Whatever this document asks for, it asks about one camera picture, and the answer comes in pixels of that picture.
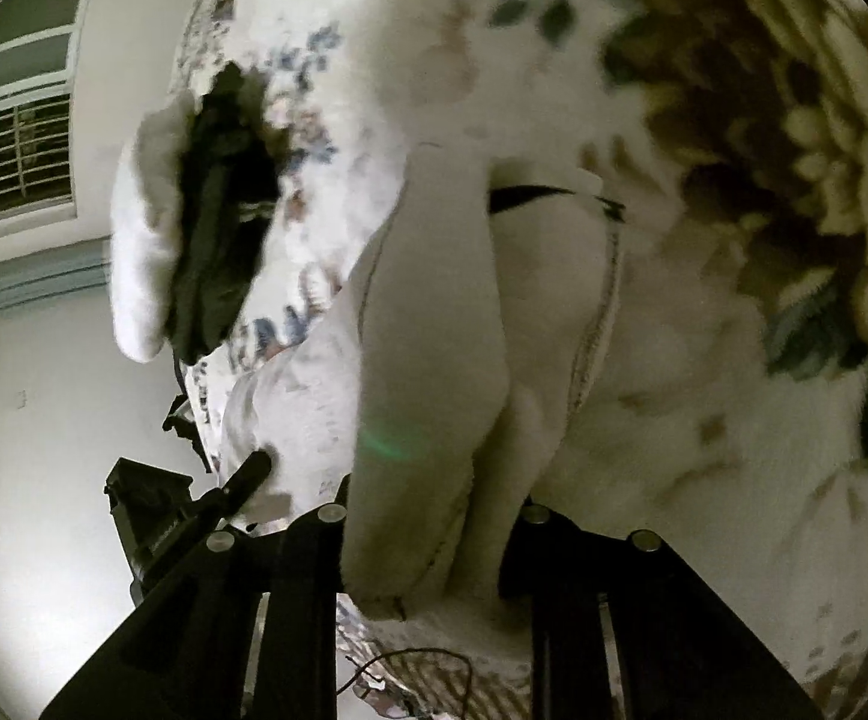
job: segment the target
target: silver screw head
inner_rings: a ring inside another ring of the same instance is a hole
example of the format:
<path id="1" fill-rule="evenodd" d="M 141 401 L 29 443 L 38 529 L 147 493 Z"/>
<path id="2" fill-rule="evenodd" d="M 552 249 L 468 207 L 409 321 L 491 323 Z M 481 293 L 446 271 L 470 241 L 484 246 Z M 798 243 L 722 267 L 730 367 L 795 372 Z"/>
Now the silver screw head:
<path id="1" fill-rule="evenodd" d="M 317 519 L 328 525 L 341 522 L 347 516 L 348 510 L 339 503 L 325 503 L 320 509 L 317 509 Z"/>
<path id="2" fill-rule="evenodd" d="M 211 552 L 226 552 L 234 546 L 234 534 L 227 531 L 214 531 L 207 536 L 207 549 Z"/>
<path id="3" fill-rule="evenodd" d="M 654 531 L 639 530 L 631 533 L 631 543 L 642 552 L 657 552 L 663 541 Z"/>
<path id="4" fill-rule="evenodd" d="M 551 509 L 534 503 L 520 510 L 520 518 L 531 525 L 543 525 L 551 519 Z"/>

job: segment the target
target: window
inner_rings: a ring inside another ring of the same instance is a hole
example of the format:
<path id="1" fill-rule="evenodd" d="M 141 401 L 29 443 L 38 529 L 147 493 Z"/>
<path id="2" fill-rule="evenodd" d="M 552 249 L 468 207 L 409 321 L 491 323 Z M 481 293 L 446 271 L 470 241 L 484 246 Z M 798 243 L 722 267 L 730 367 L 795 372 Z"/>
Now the window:
<path id="1" fill-rule="evenodd" d="M 0 217 L 71 202 L 70 95 L 0 111 Z"/>
<path id="2" fill-rule="evenodd" d="M 63 74 L 69 43 L 70 35 L 65 33 L 0 50 L 0 88 L 51 73 Z"/>
<path id="3" fill-rule="evenodd" d="M 77 20 L 80 0 L 1 0 L 0 46 L 44 29 L 68 26 Z"/>

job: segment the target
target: floral blanket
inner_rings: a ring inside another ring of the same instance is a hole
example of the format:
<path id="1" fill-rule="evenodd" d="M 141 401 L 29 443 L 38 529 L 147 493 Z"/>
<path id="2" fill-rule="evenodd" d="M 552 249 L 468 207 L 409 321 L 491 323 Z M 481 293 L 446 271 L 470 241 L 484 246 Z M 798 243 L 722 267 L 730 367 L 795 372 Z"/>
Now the floral blanket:
<path id="1" fill-rule="evenodd" d="M 626 264 L 604 373 L 533 498 L 591 531 L 661 533 L 827 717 L 855 716 L 868 700 L 863 2 L 197 0 L 175 88 L 203 94 L 231 60 L 263 88 L 264 121 L 290 129 L 293 159 L 234 333 L 187 372 L 215 467 L 234 383 L 330 306 L 396 201 L 408 146 L 568 154 L 626 206 Z M 360 658 L 410 645 L 351 614 L 342 640 Z M 463 669 L 434 678 L 418 663 L 373 673 L 418 712 L 457 712 Z M 524 717 L 522 665 L 477 667 L 469 716 Z"/>

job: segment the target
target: electrical cable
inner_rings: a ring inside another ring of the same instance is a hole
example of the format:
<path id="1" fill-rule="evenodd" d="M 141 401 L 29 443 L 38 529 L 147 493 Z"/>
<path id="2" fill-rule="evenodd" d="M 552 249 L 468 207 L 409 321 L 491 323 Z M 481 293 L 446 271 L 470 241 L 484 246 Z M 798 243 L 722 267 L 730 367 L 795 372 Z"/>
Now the electrical cable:
<path id="1" fill-rule="evenodd" d="M 337 689 L 337 695 L 341 695 L 345 690 L 351 687 L 355 682 L 357 682 L 357 678 L 360 677 L 365 671 L 367 671 L 370 666 L 376 664 L 378 661 L 384 661 L 388 658 L 393 658 L 395 655 L 413 655 L 415 653 L 433 653 L 436 655 L 447 655 L 452 658 L 458 659 L 458 661 L 464 661 L 466 666 L 468 666 L 468 680 L 464 686 L 464 698 L 461 699 L 461 717 L 460 720 L 466 720 L 468 717 L 468 704 L 471 702 L 471 691 L 474 688 L 474 665 L 471 663 L 471 659 L 464 655 L 458 655 L 457 653 L 452 653 L 450 650 L 442 650 L 440 647 L 411 647 L 406 650 L 394 650 L 393 652 L 383 653 L 382 655 L 375 656 L 367 661 L 365 664 L 358 666 L 357 670 L 354 672 L 354 676 L 341 686 L 341 688 Z"/>

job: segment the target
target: white wall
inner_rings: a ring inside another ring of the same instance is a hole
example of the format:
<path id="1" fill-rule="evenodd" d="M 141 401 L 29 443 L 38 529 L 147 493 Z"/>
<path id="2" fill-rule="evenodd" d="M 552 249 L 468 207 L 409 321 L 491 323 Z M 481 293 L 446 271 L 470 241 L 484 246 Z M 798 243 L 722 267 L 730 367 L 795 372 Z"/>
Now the white wall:
<path id="1" fill-rule="evenodd" d="M 121 146 L 144 113 L 164 102 L 193 1 L 87 1 L 71 115 L 77 218 L 1 237 L 0 262 L 109 234 L 110 187 Z"/>
<path id="2" fill-rule="evenodd" d="M 103 289 L 0 314 L 0 703 L 39 714 L 133 609 L 104 480 L 130 457 L 210 487 L 165 434 L 176 382 L 114 344 Z"/>

